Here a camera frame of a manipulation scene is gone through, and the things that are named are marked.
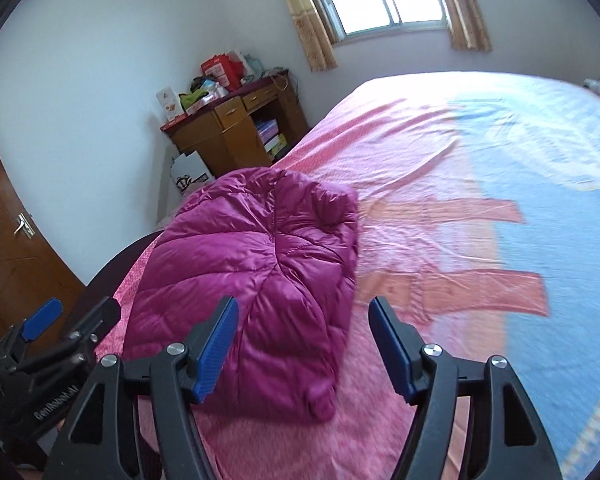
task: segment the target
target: window sill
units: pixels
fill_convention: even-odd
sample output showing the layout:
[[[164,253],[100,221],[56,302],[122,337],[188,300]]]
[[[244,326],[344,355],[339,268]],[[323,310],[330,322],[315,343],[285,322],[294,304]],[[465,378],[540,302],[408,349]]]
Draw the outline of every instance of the window sill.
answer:
[[[401,25],[389,25],[388,27],[371,28],[349,34],[343,40],[334,43],[333,46],[348,45],[358,41],[373,40],[375,38],[384,38],[385,36],[398,36],[405,32],[424,32],[427,30],[447,30],[445,22],[416,22],[403,23]]]

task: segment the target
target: quilted fabric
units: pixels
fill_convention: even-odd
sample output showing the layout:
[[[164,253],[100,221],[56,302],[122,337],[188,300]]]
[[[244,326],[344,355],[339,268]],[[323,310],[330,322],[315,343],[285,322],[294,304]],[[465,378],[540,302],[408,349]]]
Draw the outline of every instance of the quilted fabric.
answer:
[[[194,193],[160,236],[123,357],[182,341],[225,294],[240,319],[202,410],[323,422],[335,411],[355,289],[355,191],[301,173],[238,170]]]

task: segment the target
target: wall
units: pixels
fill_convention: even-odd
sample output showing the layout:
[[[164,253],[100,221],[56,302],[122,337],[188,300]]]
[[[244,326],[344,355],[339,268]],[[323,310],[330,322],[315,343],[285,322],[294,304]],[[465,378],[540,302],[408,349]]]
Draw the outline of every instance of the wall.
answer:
[[[311,73],[284,0],[219,0],[237,44],[300,82],[311,124],[366,80],[445,70],[515,72],[580,84],[600,75],[600,19],[586,0],[478,0],[490,54],[455,52],[444,30],[407,32],[338,46],[339,68]]]
[[[85,283],[173,203],[155,93],[226,48],[204,0],[24,0],[0,32],[0,157]]]

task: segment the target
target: bed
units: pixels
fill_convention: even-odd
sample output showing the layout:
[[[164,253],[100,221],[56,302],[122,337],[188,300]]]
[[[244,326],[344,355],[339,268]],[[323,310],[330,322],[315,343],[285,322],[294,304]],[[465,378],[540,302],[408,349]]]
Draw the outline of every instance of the bed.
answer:
[[[505,355],[564,479],[586,478],[600,460],[600,97],[509,74],[373,80],[278,167],[359,194],[357,292],[338,407],[319,426],[197,413],[221,478],[391,477],[414,411],[394,393],[368,328],[376,295],[453,355]],[[122,350],[156,236],[116,291],[123,319],[99,356]],[[467,414],[461,399],[445,479],[457,477]],[[155,445],[147,405],[141,415]]]

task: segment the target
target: patterned curtain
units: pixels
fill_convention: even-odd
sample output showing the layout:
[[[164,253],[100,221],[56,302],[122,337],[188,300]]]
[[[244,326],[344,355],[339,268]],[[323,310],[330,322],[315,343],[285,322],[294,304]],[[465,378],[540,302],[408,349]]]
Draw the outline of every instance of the patterned curtain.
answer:
[[[312,72],[338,66],[330,38],[312,0],[286,0]]]
[[[477,0],[444,0],[444,4],[453,49],[493,50]]]

